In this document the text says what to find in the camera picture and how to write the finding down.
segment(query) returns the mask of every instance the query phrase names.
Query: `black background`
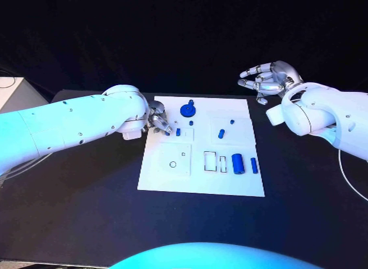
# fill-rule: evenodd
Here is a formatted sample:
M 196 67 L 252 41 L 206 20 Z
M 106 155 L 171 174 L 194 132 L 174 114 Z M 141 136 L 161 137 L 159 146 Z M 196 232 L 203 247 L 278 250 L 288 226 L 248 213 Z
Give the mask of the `black background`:
M 252 94 L 246 68 L 284 60 L 305 81 L 368 91 L 368 2 L 11 1 L 0 69 L 60 89 Z

